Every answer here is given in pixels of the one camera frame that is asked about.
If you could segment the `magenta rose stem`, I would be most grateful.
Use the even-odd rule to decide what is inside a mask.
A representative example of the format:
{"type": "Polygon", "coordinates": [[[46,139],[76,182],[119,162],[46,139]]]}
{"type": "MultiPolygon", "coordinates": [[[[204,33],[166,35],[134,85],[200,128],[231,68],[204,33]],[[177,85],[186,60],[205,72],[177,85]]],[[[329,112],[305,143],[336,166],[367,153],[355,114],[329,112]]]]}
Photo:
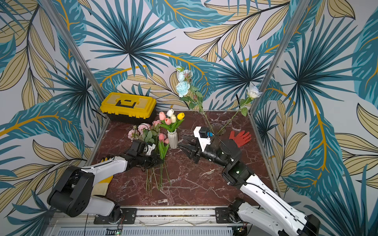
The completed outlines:
{"type": "Polygon", "coordinates": [[[161,121],[160,121],[160,120],[156,120],[156,121],[153,121],[153,122],[152,122],[153,127],[157,127],[157,126],[159,126],[160,124],[161,124],[161,121]]]}

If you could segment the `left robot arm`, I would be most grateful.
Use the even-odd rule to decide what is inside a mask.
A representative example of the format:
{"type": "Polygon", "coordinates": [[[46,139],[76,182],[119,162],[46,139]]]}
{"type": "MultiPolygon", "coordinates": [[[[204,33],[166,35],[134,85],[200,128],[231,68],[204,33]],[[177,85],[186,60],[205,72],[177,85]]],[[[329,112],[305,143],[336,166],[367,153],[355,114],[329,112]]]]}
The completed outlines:
{"type": "Polygon", "coordinates": [[[78,168],[69,166],[60,177],[47,198],[47,203],[70,217],[82,213],[99,215],[117,222],[122,216],[119,204],[104,197],[92,195],[99,182],[126,172],[134,167],[151,169],[163,163],[160,156],[152,153],[154,146],[144,141],[134,141],[125,153],[104,162],[78,168]]]}

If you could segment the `pink tulip stem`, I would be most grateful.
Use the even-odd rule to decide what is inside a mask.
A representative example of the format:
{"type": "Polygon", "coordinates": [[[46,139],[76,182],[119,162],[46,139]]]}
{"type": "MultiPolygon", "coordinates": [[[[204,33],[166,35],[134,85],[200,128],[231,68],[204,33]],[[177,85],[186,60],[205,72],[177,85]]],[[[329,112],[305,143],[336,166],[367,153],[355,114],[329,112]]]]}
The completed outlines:
{"type": "Polygon", "coordinates": [[[158,150],[161,160],[165,160],[165,156],[168,150],[168,146],[166,145],[165,140],[165,135],[160,133],[158,136],[158,150]]]}
{"type": "Polygon", "coordinates": [[[163,165],[164,165],[164,159],[165,159],[165,143],[163,141],[159,141],[158,148],[159,148],[159,156],[160,156],[160,159],[162,160],[162,163],[160,165],[159,184],[158,184],[158,189],[161,190],[163,165]]]}
{"type": "Polygon", "coordinates": [[[166,161],[165,161],[165,157],[166,157],[167,152],[169,150],[169,140],[165,139],[164,141],[161,141],[160,144],[162,145],[161,154],[162,154],[163,166],[164,166],[164,169],[165,169],[165,172],[166,172],[166,177],[167,177],[168,183],[171,185],[171,180],[170,180],[170,177],[169,177],[167,164],[166,164],[166,161]]]}

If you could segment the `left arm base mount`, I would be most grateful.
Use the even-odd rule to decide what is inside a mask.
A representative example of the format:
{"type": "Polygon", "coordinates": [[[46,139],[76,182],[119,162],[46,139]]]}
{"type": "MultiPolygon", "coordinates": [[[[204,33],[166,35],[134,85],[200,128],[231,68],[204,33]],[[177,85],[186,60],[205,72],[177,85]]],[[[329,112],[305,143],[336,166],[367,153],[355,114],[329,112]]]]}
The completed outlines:
{"type": "Polygon", "coordinates": [[[97,215],[94,219],[95,225],[104,224],[126,224],[135,223],[137,208],[118,208],[110,213],[109,216],[97,215]]]}

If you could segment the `light pink peony bunch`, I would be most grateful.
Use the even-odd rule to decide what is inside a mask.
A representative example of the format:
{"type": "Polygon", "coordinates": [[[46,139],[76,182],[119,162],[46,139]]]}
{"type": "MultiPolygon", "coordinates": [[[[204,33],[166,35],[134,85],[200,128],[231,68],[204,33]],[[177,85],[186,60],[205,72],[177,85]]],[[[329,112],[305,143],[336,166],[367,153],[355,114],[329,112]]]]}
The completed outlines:
{"type": "Polygon", "coordinates": [[[140,136],[140,133],[137,129],[132,129],[128,132],[128,138],[133,141],[133,140],[138,140],[140,136]]]}

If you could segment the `pink peony spray stem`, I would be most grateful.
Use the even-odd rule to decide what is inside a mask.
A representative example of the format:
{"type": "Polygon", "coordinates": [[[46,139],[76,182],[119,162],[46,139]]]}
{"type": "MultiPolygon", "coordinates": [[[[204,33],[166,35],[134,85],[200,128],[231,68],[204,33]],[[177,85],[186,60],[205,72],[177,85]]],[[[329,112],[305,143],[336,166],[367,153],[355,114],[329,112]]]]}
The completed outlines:
{"type": "MultiPolygon", "coordinates": [[[[160,134],[160,125],[153,127],[152,123],[142,123],[138,126],[134,126],[140,133],[139,139],[145,141],[146,143],[151,143],[156,145],[155,153],[158,154],[158,136],[160,134]]],[[[146,169],[146,191],[151,192],[153,188],[153,178],[155,178],[154,168],[146,169]]]]}

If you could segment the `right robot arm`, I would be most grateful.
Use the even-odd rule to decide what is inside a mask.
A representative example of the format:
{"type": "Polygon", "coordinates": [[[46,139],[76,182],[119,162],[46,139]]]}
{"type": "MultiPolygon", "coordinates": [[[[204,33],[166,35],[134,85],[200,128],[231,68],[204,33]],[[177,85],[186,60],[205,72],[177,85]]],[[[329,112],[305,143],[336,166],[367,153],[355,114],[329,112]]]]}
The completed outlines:
{"type": "Polygon", "coordinates": [[[198,163],[201,158],[223,167],[222,177],[254,199],[262,209],[251,206],[242,199],[234,200],[228,207],[229,220],[248,222],[272,236],[317,236],[320,220],[285,202],[268,188],[259,176],[241,161],[241,150],[233,140],[224,140],[218,149],[213,149],[209,139],[188,137],[187,143],[178,147],[187,157],[198,163]]]}

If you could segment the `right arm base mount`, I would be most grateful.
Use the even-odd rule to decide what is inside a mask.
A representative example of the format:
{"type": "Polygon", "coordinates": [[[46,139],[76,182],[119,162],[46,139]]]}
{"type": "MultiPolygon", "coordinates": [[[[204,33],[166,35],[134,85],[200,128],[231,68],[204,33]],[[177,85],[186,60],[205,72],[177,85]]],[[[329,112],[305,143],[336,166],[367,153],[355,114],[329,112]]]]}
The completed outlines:
{"type": "Polygon", "coordinates": [[[238,215],[239,208],[234,207],[217,207],[215,208],[216,222],[218,224],[226,223],[243,223],[244,221],[238,215]]]}

